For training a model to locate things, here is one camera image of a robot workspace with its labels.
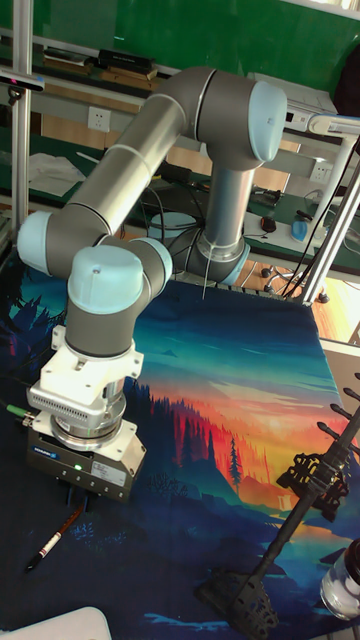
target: light blue joint cap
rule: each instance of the light blue joint cap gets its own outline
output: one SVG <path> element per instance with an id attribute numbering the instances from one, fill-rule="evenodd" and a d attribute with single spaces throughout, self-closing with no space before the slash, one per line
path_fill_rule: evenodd
<path id="1" fill-rule="evenodd" d="M 243 266 L 244 266 L 244 264 L 245 264 L 245 262 L 247 260 L 249 252 L 250 252 L 250 246 L 248 244 L 246 244 L 246 242 L 245 242 L 244 251 L 242 252 L 242 254 L 240 256 L 239 262 L 233 268 L 231 273 L 229 273 L 229 275 L 226 276 L 225 280 L 220 282 L 220 284 L 226 284 L 228 287 L 231 287 L 231 285 L 234 284 L 234 282 L 238 279 L 239 273 L 240 273 L 241 269 L 243 268 Z"/>
<path id="2" fill-rule="evenodd" d="M 141 261 L 120 247 L 86 247 L 76 254 L 68 282 L 71 301 L 87 313 L 105 315 L 128 309 L 143 288 Z"/>
<path id="3" fill-rule="evenodd" d="M 35 211 L 20 227 L 17 250 L 23 262 L 37 271 L 50 275 L 46 261 L 46 231 L 50 211 Z"/>
<path id="4" fill-rule="evenodd" d="M 155 240 L 154 238 L 137 238 L 136 241 L 138 240 L 141 240 L 142 242 L 147 242 L 148 244 L 150 244 L 155 249 L 155 251 L 159 254 L 162 260 L 162 263 L 164 265 L 164 271 L 165 271 L 165 279 L 164 279 L 163 287 L 161 291 L 159 291 L 159 293 L 161 293 L 165 289 L 166 283 L 171 278 L 171 274 L 173 270 L 172 257 L 169 251 L 167 250 L 167 248 L 164 247 L 164 245 L 158 240 Z"/>
<path id="5" fill-rule="evenodd" d="M 257 82 L 249 101 L 249 137 L 255 157 L 274 160 L 286 121 L 287 98 L 282 89 Z"/>

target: green wall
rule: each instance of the green wall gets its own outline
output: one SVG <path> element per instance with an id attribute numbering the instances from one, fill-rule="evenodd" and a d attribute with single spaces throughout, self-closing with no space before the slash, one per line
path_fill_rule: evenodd
<path id="1" fill-rule="evenodd" d="M 11 28 L 11 12 L 0 0 L 0 26 Z M 34 33 L 332 92 L 360 22 L 280 0 L 34 0 Z"/>

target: marker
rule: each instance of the marker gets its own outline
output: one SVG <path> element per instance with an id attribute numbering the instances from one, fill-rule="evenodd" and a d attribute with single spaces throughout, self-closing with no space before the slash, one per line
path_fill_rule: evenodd
<path id="1" fill-rule="evenodd" d="M 29 564 L 25 568 L 25 573 L 29 573 L 32 569 L 35 569 L 39 564 L 40 560 L 45 558 L 49 551 L 55 547 L 55 545 L 61 540 L 63 533 L 65 533 L 66 529 L 70 527 L 70 525 L 79 517 L 81 512 L 84 509 L 85 502 L 82 502 L 80 507 L 74 511 L 74 513 L 66 520 L 62 527 L 60 527 L 59 531 L 57 531 L 51 538 L 48 540 L 46 544 L 44 544 L 43 548 L 30 560 Z"/>
<path id="2" fill-rule="evenodd" d="M 85 158 L 85 160 L 91 160 L 91 162 L 95 162 L 95 164 L 99 164 L 100 160 L 96 160 L 96 158 L 92 158 L 91 156 L 87 156 L 86 153 L 81 153 L 81 151 L 76 152 L 77 156 L 80 158 Z"/>

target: table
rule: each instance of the table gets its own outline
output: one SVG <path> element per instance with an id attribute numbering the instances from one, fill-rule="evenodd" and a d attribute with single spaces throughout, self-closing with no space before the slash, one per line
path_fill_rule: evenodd
<path id="1" fill-rule="evenodd" d="M 31 382 L 48 358 L 65 285 L 11 257 L 0 291 L 2 372 Z M 95 606 L 113 640 L 236 640 L 193 590 L 212 567 L 254 568 L 295 502 L 276 479 L 296 453 L 329 446 L 317 420 L 342 424 L 329 409 L 338 394 L 310 309 L 223 289 L 203 301 L 201 287 L 171 282 L 134 337 L 145 361 L 138 384 L 126 384 L 126 417 L 148 453 L 130 501 L 96 501 L 27 575 L 69 508 L 63 487 L 26 466 L 26 434 L 0 407 L 2 629 Z M 2 380 L 0 396 L 24 406 L 12 380 Z M 280 618 L 270 640 L 344 627 L 322 608 L 319 583 L 358 535 L 353 456 L 347 471 L 351 491 L 335 522 L 309 512 L 264 580 Z"/>

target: power socket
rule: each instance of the power socket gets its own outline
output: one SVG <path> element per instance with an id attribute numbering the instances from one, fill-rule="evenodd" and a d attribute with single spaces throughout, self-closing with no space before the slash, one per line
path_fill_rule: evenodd
<path id="1" fill-rule="evenodd" d="M 99 109 L 99 107 L 89 107 L 88 128 L 96 131 L 109 133 L 111 111 Z"/>
<path id="2" fill-rule="evenodd" d="M 332 168 L 333 165 L 330 162 L 325 162 L 325 160 L 316 160 L 310 176 L 310 182 L 326 184 L 330 178 Z"/>

